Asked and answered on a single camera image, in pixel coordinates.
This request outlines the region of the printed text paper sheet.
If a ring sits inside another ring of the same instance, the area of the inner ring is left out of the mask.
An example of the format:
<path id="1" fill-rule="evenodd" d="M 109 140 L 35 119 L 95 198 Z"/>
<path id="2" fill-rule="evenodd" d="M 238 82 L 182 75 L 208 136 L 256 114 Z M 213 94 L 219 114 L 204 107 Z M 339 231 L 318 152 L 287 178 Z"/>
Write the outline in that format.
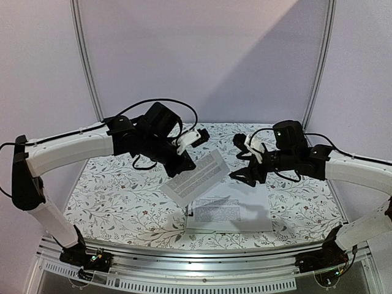
<path id="1" fill-rule="evenodd" d="M 196 162 L 196 169 L 168 180 L 159 189 L 178 206 L 186 207 L 218 185 L 229 173 L 220 152 L 215 149 Z"/>

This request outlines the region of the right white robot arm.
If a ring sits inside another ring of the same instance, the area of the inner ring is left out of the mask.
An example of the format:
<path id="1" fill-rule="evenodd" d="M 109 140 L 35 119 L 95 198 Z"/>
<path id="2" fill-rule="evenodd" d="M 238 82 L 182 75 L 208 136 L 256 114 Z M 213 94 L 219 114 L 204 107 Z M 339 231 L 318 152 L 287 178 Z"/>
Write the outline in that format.
<path id="1" fill-rule="evenodd" d="M 230 177 L 248 186 L 265 183 L 270 173 L 294 171 L 336 187 L 351 186 L 364 201 L 361 215 L 333 229 L 324 240 L 316 258 L 322 267 L 331 266 L 341 252 L 359 243 L 391 233 L 391 162 L 343 155 L 327 145 L 302 151 L 243 151 L 237 156 L 247 166 L 231 172 Z"/>

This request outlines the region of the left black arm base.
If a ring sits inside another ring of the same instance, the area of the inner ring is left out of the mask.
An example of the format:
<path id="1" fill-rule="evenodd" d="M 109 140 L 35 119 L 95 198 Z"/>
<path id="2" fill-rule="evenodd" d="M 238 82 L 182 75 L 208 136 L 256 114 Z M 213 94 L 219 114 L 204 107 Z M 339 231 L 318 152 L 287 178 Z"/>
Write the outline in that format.
<path id="1" fill-rule="evenodd" d="M 112 265 L 113 254 L 104 251 L 103 248 L 98 248 L 95 253 L 89 254 L 84 238 L 77 231 L 76 245 L 69 248 L 63 247 L 59 261 L 82 267 L 85 271 L 93 270 L 108 273 Z"/>

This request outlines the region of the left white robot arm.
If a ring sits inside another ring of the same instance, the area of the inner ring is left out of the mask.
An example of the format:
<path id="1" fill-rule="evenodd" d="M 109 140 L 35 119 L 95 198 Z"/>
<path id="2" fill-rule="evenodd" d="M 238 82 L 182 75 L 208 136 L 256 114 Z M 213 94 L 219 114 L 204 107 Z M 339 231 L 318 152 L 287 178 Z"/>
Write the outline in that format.
<path id="1" fill-rule="evenodd" d="M 176 116 L 152 118 L 141 115 L 111 117 L 88 127 L 40 139 L 24 135 L 7 142 L 13 148 L 11 187 L 6 195 L 16 209 L 32 216 L 56 242 L 67 249 L 68 257 L 78 266 L 91 261 L 89 249 L 76 226 L 63 215 L 48 193 L 45 177 L 59 169 L 96 157 L 144 156 L 164 167 L 169 177 L 193 170 L 195 164 L 187 153 L 201 135 L 195 127 L 171 132 L 181 125 Z"/>

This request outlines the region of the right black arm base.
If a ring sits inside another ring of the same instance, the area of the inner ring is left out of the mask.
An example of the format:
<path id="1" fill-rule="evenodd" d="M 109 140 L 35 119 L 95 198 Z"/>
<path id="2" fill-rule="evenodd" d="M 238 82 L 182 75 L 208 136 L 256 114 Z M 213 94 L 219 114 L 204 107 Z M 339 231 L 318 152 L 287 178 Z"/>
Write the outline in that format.
<path id="1" fill-rule="evenodd" d="M 300 273 L 325 270 L 344 264 L 343 269 L 337 274 L 340 276 L 352 266 L 355 258 L 353 257 L 351 264 L 349 264 L 347 251 L 341 249 L 336 243 L 337 233 L 341 228 L 342 225 L 333 228 L 320 249 L 296 255 L 294 265 L 299 268 Z"/>

